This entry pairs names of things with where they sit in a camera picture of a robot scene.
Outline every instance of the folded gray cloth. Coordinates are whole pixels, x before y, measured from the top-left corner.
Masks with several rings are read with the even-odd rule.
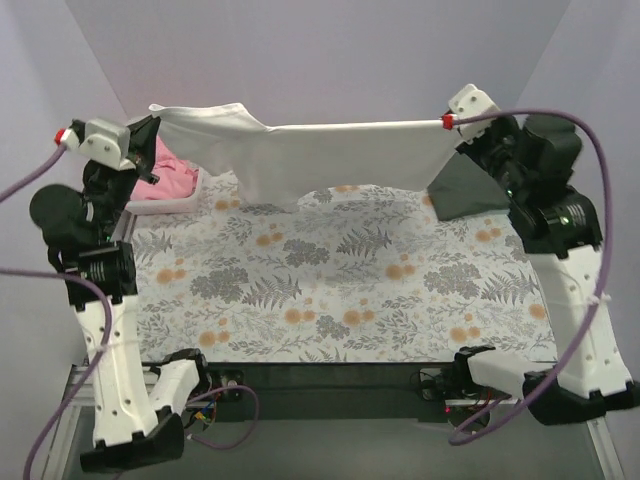
[[[451,157],[427,192],[438,220],[509,208],[509,198],[496,181],[466,155]]]

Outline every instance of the floral pattern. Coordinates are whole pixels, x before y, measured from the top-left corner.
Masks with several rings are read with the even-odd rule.
[[[450,361],[491,343],[556,350],[536,276],[504,215],[438,222],[424,192],[342,185],[295,213],[206,176],[198,211],[141,216],[132,243],[145,360]]]

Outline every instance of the pink laundry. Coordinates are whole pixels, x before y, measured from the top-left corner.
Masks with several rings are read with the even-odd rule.
[[[156,137],[156,165],[153,173],[160,178],[158,183],[150,185],[139,181],[131,194],[131,200],[186,198],[190,197],[196,188],[198,170],[190,168],[186,161],[171,153],[160,137]]]

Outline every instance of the white towel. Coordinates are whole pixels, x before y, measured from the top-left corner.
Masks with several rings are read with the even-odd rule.
[[[338,185],[424,190],[462,141],[441,120],[267,127],[239,103],[149,109],[175,155],[213,175],[233,170],[250,204],[290,207]]]

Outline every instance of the wire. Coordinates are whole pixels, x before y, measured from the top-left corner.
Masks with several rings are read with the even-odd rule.
[[[582,131],[589,137],[593,148],[596,152],[596,156],[598,158],[598,163],[600,165],[600,173],[602,175],[602,186],[604,190],[604,246],[602,249],[602,260],[600,264],[600,272],[598,273],[598,279],[596,280],[596,286],[593,291],[593,296],[599,301],[604,293],[604,288],[607,284],[607,280],[609,278],[609,271],[611,270],[611,257],[613,251],[613,205],[611,201],[612,192],[611,192],[611,178],[609,175],[609,167],[607,165],[607,159],[604,154],[604,150],[602,149],[602,145],[598,137],[596,136],[593,129],[587,125],[584,121],[576,117],[575,115],[571,115],[569,113],[561,112],[558,110],[548,110],[548,109],[515,109],[515,110],[503,110],[500,112],[487,113],[483,115],[477,115],[475,117],[469,117],[464,119],[454,119],[453,125],[465,125],[467,123],[479,122],[483,120],[492,120],[499,117],[507,117],[512,115],[549,115],[552,117],[559,117],[565,120],[570,121],[574,125],[577,125],[582,129]],[[540,382],[540,384],[534,388],[529,395],[527,395],[521,402],[519,402],[512,410],[507,412],[507,414],[497,420],[494,424],[487,426],[486,428],[480,430],[478,433],[457,438],[458,434],[466,428],[471,422],[475,421],[477,418],[480,418],[485,413],[491,411],[497,405],[500,404],[500,400],[496,400],[495,402],[487,405],[482,408],[474,415],[469,417],[467,420],[462,422],[454,431],[454,434],[449,438],[449,443],[453,446],[460,446],[469,444],[479,438],[484,437],[496,430],[504,427],[507,423],[513,420],[516,416],[520,415],[525,409],[529,407],[533,402],[535,402],[540,396],[551,386],[553,382],[556,381],[560,372],[567,366],[569,360],[571,360],[571,356],[575,353],[575,351],[580,346],[580,343],[584,339],[585,335],[589,331],[591,324],[595,318],[596,312],[598,310],[598,303],[592,302],[587,308],[584,319],[582,320],[582,324],[580,328],[576,332],[576,335],[573,337],[569,345],[567,346],[565,352],[558,359],[558,363],[549,371],[547,376]]]
[[[56,164],[58,160],[60,160],[60,157],[62,157],[65,150],[66,148],[63,145],[60,145],[56,149],[56,151],[53,153],[53,155],[51,155],[51,157],[40,168],[38,168],[37,170],[27,175],[22,180],[16,182],[6,190],[1,192],[0,203],[4,202],[9,197],[14,195],[16,192],[18,192],[25,186],[29,185],[31,182],[33,182],[34,180],[42,176],[45,172],[47,172],[51,167],[53,167]],[[85,280],[84,278],[81,278],[75,275],[70,275],[67,273],[39,272],[39,271],[33,271],[33,270],[23,270],[18,268],[5,268],[5,267],[0,267],[0,275],[8,275],[13,277],[57,279],[57,280],[64,280],[67,282],[74,282],[79,285],[82,285],[88,290],[91,290],[91,292],[96,297],[98,297],[98,300],[100,301],[100,303],[102,304],[102,307],[104,308],[104,333],[102,335],[102,340],[100,341],[100,348],[96,350],[96,353],[93,359],[91,360],[91,362],[89,362],[89,366],[87,367],[87,369],[82,373],[82,375],[80,375],[78,382],[73,387],[71,387],[71,390],[69,391],[69,393],[67,393],[67,395],[62,399],[62,402],[60,402],[60,405],[58,406],[58,408],[56,408],[55,412],[53,412],[53,415],[51,415],[49,420],[47,420],[47,423],[43,427],[42,431],[38,434],[35,441],[33,442],[33,445],[31,446],[31,449],[29,450],[27,459],[24,464],[22,478],[24,480],[31,480],[31,469],[33,468],[33,462],[36,458],[38,450],[42,447],[42,444],[45,438],[47,437],[51,429],[55,426],[56,422],[62,416],[62,413],[69,406],[69,404],[71,403],[73,398],[76,396],[80,388],[82,388],[82,386],[87,381],[89,376],[94,372],[94,370],[98,366],[98,363],[100,362],[100,359],[104,355],[104,351],[109,342],[109,336],[111,335],[113,318],[111,315],[111,307],[109,305],[109,301],[107,300],[107,297],[105,296],[105,294],[94,283],[88,280]]]
[[[229,444],[226,444],[226,445],[213,443],[210,440],[207,440],[207,439],[201,438],[201,437],[196,437],[195,435],[192,435],[190,433],[187,434],[187,439],[188,440],[193,440],[193,441],[195,441],[197,443],[200,443],[201,445],[204,445],[206,447],[212,448],[213,450],[231,450],[233,448],[236,448],[238,445],[243,443],[247,438],[249,438],[251,436],[253,431],[256,429],[256,426],[258,425],[258,417],[260,416],[260,401],[258,400],[258,395],[256,394],[256,392],[254,392],[253,389],[247,387],[246,385],[230,385],[230,386],[226,386],[226,387],[220,387],[220,388],[215,388],[213,390],[209,390],[207,393],[203,393],[202,395],[198,395],[197,397],[192,398],[187,405],[192,405],[192,404],[194,404],[194,403],[196,403],[196,402],[198,402],[200,400],[203,400],[205,398],[209,398],[211,396],[217,396],[217,395],[219,395],[221,393],[224,393],[224,392],[227,392],[229,390],[242,390],[244,392],[248,392],[253,397],[253,402],[255,404],[255,409],[254,409],[254,414],[253,414],[253,421],[251,422],[251,425],[249,426],[247,431],[244,433],[244,435],[242,435],[235,442],[232,442],[232,443],[229,443]]]

